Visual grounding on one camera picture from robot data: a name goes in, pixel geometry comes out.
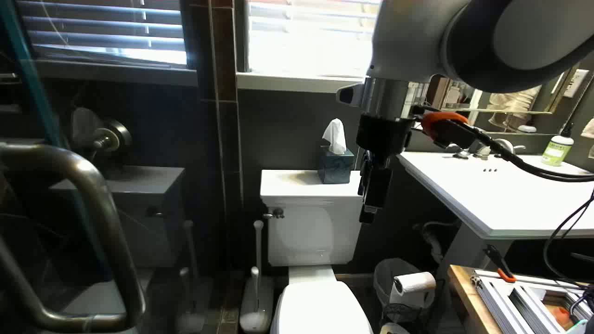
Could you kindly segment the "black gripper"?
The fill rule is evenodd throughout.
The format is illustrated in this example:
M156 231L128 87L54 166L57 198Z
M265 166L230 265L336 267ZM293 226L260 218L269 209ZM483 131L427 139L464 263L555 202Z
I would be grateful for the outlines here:
M386 168L392 155L401 153L412 129L412 118L360 116L356 144L369 153L362 165L358 194L362 196L360 220L373 222L384 207L392 170Z

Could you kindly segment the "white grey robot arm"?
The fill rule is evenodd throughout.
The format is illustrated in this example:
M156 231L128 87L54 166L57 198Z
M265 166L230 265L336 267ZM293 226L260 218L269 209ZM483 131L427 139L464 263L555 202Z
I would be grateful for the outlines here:
M366 77L338 90L340 101L362 111L358 218L369 222L384 207L390 159L414 124L403 113L412 81L440 74L484 92L516 92L592 50L594 0L382 0Z

